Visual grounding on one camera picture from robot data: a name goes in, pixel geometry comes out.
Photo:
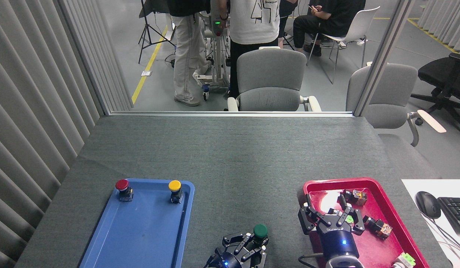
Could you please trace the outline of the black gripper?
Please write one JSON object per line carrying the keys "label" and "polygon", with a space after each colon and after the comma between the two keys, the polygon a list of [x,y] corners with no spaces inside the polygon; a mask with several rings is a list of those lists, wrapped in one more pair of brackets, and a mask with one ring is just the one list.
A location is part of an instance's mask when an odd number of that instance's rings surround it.
{"label": "black gripper", "polygon": [[223,253],[210,256],[206,268],[263,268],[268,241],[253,239],[250,233],[227,234],[223,236]]}
{"label": "black gripper", "polygon": [[[298,211],[298,218],[305,235],[318,224],[318,235],[323,249],[323,255],[326,261],[338,256],[354,256],[359,258],[359,251],[357,249],[354,237],[351,234],[360,236],[365,231],[361,220],[361,212],[359,209],[354,209],[347,205],[344,195],[339,195],[339,205],[342,208],[342,215],[338,219],[338,227],[336,220],[330,220],[332,225],[327,227],[323,222],[318,221],[324,218],[320,212],[312,207],[310,195],[305,195],[305,202]],[[351,227],[347,223],[347,216],[351,216],[354,221],[354,226]]]}

